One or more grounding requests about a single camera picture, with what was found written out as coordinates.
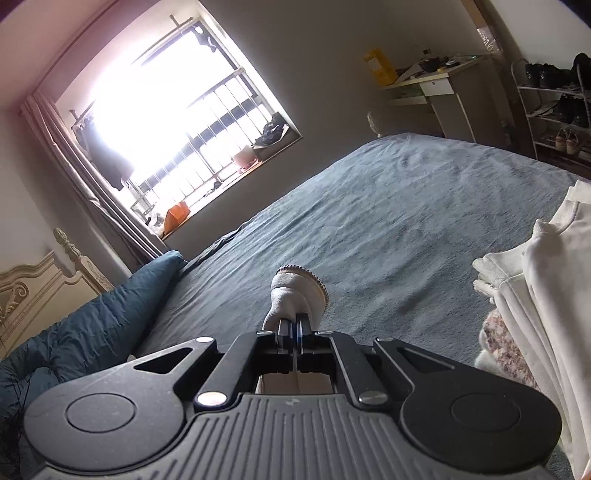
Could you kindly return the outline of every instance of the headboard finial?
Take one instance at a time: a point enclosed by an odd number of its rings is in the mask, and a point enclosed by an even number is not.
[[[57,243],[64,247],[64,250],[66,251],[67,256],[70,257],[70,260],[72,260],[74,263],[77,263],[78,260],[80,260],[82,253],[72,242],[68,240],[64,230],[61,228],[54,228],[53,236],[56,237]]]

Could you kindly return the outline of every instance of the ornate wooden headboard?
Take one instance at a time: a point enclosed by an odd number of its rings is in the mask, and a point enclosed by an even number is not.
[[[56,228],[53,234],[74,263],[76,273],[65,275],[55,264],[53,251],[37,265],[17,265],[0,273],[0,358],[113,288],[61,229]]]

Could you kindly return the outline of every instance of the screw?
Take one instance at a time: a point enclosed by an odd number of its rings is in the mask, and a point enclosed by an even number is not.
[[[388,401],[388,396],[377,390],[368,390],[359,396],[359,401],[364,405],[381,405]]]
[[[222,392],[203,392],[197,397],[197,403],[204,407],[219,407],[228,399]]]

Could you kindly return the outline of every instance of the yellow container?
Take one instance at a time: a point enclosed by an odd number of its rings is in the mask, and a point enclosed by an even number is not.
[[[398,79],[396,70],[379,48],[367,52],[363,59],[381,87],[391,85]]]

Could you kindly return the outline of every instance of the white clothing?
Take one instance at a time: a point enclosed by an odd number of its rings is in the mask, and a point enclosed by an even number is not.
[[[535,307],[558,360],[567,400],[569,426],[578,419],[584,436],[573,434],[571,464],[581,478],[591,451],[591,205],[573,202],[571,222],[557,228],[536,221],[523,267]]]
[[[591,473],[588,203],[591,184],[577,181],[551,221],[536,221],[527,242],[473,263],[475,290],[494,298],[540,390],[561,414],[561,441],[576,479]]]

